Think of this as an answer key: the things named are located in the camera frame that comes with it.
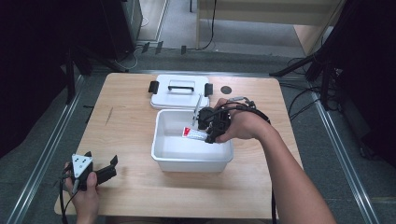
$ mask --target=small round object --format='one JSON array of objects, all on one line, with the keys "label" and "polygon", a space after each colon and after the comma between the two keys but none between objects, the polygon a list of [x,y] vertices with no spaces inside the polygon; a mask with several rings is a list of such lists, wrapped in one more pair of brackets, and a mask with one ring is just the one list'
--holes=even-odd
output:
[{"label": "small round object", "polygon": [[222,93],[224,93],[224,94],[230,94],[233,90],[231,89],[231,87],[229,87],[229,86],[223,86],[223,87],[221,87],[221,92]]}]

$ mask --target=person's left hand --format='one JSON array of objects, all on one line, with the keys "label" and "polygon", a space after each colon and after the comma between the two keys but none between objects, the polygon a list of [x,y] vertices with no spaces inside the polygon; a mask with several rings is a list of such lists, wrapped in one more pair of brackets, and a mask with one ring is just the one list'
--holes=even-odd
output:
[{"label": "person's left hand", "polygon": [[[79,190],[72,203],[77,212],[77,223],[94,223],[99,211],[99,195],[96,189],[97,176],[91,172],[87,178],[87,190]],[[72,197],[73,182],[70,177],[65,180],[65,185],[70,197]]]}]

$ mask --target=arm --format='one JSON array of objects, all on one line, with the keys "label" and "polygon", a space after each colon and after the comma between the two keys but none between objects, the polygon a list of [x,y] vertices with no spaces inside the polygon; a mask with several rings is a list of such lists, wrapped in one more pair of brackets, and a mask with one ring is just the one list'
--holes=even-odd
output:
[{"label": "arm", "polygon": [[[97,177],[95,172],[91,172],[87,179],[87,190],[79,190],[73,197],[73,205],[77,212],[77,224],[92,224],[98,216],[99,195],[96,190]],[[73,183],[69,177],[65,180],[65,185],[70,196],[72,196]]]},{"label": "arm", "polygon": [[[225,99],[220,99],[217,107],[225,103]],[[217,142],[226,142],[235,137],[260,141],[282,223],[335,223],[317,188],[293,158],[274,127],[250,112],[232,111],[231,120],[230,128],[217,138]]]}]

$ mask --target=wooden table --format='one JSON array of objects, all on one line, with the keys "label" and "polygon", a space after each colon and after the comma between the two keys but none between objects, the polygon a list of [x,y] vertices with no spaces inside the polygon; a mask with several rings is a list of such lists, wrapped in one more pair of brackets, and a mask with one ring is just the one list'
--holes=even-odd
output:
[{"label": "wooden table", "polygon": [[[280,132],[301,164],[279,84],[273,78],[208,77],[210,104],[246,96]],[[77,154],[92,152],[93,169],[118,155],[117,176],[100,186],[103,216],[271,218],[271,180],[256,140],[234,139],[234,158],[222,173],[166,173],[151,158],[158,110],[150,105],[156,75],[110,74],[99,95]],[[222,86],[232,94],[220,92]],[[60,214],[59,202],[55,212]],[[73,206],[67,214],[75,214]]]},{"label": "wooden table", "polygon": [[[212,20],[214,2],[197,1],[197,49],[200,20]],[[344,3],[345,0],[218,0],[215,20],[293,24],[305,54],[309,55],[327,28],[338,20]]]}]

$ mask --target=white lid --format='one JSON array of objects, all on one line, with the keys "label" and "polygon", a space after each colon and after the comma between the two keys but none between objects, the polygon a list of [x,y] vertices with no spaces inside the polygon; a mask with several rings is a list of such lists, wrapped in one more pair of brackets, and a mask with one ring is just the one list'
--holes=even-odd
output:
[{"label": "white lid", "polygon": [[158,75],[157,81],[158,91],[151,96],[151,105],[156,109],[194,109],[201,94],[199,107],[209,106],[209,98],[205,97],[207,77]]}]

